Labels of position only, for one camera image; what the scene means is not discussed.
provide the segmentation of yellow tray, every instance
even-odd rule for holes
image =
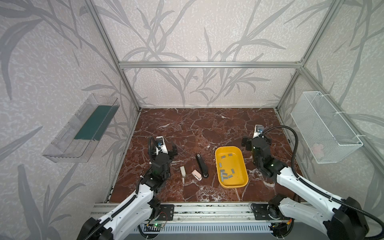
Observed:
[[[217,177],[222,187],[238,188],[244,187],[248,183],[248,173],[245,168],[243,154],[238,147],[219,147],[215,151],[215,158]],[[232,177],[221,181],[220,170],[225,170],[225,173],[228,176],[232,175]]]

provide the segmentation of robotic arm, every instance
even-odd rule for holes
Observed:
[[[291,159],[291,167],[271,156],[271,141],[264,134],[272,129],[283,127],[295,135],[295,147]],[[253,138],[244,137],[242,146],[252,151],[253,163],[263,176],[292,190],[312,206],[293,201],[283,195],[275,196],[269,204],[269,214],[273,218],[283,216],[300,220],[326,234],[330,240],[382,239],[382,232],[374,237],[364,238],[369,227],[364,215],[383,226],[383,222],[375,216],[361,210],[360,204],[351,197],[342,199],[331,194],[314,183],[298,175],[294,170],[294,159],[298,138],[296,132],[287,126],[276,126],[264,131],[261,125],[255,126]]]
[[[156,139],[151,137],[148,141],[148,154],[151,167],[140,179],[136,190],[98,220],[88,219],[77,240],[123,240],[140,223],[159,216],[160,201],[156,195],[170,177],[170,163],[177,155],[177,148],[172,144],[172,150],[168,150],[163,136]]]

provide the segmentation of gray floor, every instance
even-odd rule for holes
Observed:
[[[144,240],[140,234],[131,234],[125,240]],[[273,237],[268,233],[209,233],[209,234],[162,234],[155,238],[155,240],[255,240],[265,239],[273,240]],[[318,230],[304,224],[297,222],[294,225],[292,232],[285,237],[286,240],[329,240],[329,238]]]

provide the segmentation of side wall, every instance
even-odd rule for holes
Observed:
[[[119,61],[299,61],[331,1],[95,0]],[[125,69],[141,106],[276,106],[293,69]]]
[[[345,1],[305,65],[381,153],[384,153],[383,15],[384,1]],[[279,110],[289,126],[296,127],[290,113],[303,91],[315,90],[300,76]],[[383,175],[362,149],[338,163],[317,164],[302,137],[299,142],[298,155],[312,181],[342,197],[355,198],[366,211],[384,219]]]
[[[137,112],[82,1],[1,1],[0,16],[0,239],[75,239]],[[89,162],[43,157],[91,93],[121,106]]]

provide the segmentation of red marble tabletop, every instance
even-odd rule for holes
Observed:
[[[255,124],[266,128],[280,125],[272,108],[143,109],[110,202],[122,202],[134,191],[139,176],[150,167],[147,137],[161,135],[167,142],[174,142],[179,152],[171,164],[172,176],[157,195],[162,202],[267,202],[277,193],[292,197],[290,190],[263,178],[252,163],[251,152],[241,147],[242,137],[251,137]],[[272,156],[290,166],[292,151],[283,131],[272,130],[267,136],[272,139]],[[219,184],[215,150],[220,146],[241,149],[249,176],[245,187],[225,189]],[[195,159],[198,152],[209,169],[209,177],[201,181],[191,174],[194,169],[200,171]],[[184,178],[181,166],[187,173]]]

